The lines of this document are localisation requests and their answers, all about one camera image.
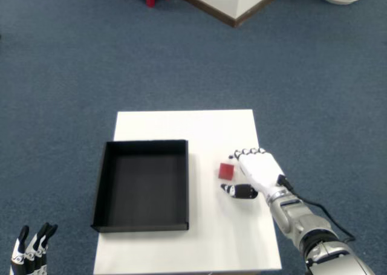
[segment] brown baseboard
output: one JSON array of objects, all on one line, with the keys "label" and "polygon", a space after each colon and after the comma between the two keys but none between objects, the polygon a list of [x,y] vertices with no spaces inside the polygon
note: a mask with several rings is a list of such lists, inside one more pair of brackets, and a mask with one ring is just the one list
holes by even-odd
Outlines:
[{"label": "brown baseboard", "polygon": [[219,19],[220,21],[228,24],[231,27],[238,27],[243,22],[248,20],[251,16],[253,16],[257,11],[260,11],[263,7],[271,3],[273,0],[262,0],[254,5],[252,8],[248,9],[245,13],[243,13],[238,18],[233,18],[222,11],[212,7],[211,5],[203,2],[202,0],[185,0],[188,3],[191,3],[193,6],[199,8],[200,10],[212,15],[213,17]]}]

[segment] red cube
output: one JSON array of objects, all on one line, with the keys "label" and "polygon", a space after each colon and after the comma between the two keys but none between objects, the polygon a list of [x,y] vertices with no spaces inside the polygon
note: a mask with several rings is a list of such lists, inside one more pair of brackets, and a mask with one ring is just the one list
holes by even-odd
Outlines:
[{"label": "red cube", "polygon": [[232,180],[234,175],[234,165],[221,163],[219,168],[219,178],[223,180]]}]

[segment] gray carpet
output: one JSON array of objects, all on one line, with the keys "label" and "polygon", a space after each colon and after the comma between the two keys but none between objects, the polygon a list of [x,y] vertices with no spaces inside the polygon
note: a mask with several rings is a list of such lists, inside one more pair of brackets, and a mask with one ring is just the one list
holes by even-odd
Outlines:
[{"label": "gray carpet", "polygon": [[[0,273],[19,229],[59,224],[51,274],[91,274],[117,111],[255,112],[260,144],[387,270],[387,2],[275,0],[232,29],[182,0],[0,0]],[[284,270],[303,261],[277,231]]]}]

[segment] white table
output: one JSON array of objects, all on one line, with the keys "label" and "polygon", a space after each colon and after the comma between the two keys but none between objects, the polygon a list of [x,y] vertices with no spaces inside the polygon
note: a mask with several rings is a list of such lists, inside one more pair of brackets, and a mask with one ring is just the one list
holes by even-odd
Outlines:
[{"label": "white table", "polygon": [[[270,211],[220,188],[221,162],[258,147],[252,110],[119,112],[114,140],[189,140],[189,230],[99,234],[94,274],[281,269]],[[243,183],[239,170],[233,183]]]}]

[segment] black box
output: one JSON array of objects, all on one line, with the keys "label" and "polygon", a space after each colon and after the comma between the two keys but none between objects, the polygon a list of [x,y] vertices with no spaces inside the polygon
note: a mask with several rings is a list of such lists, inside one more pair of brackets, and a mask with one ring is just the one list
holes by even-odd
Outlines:
[{"label": "black box", "polygon": [[188,141],[107,142],[92,228],[188,230]]}]

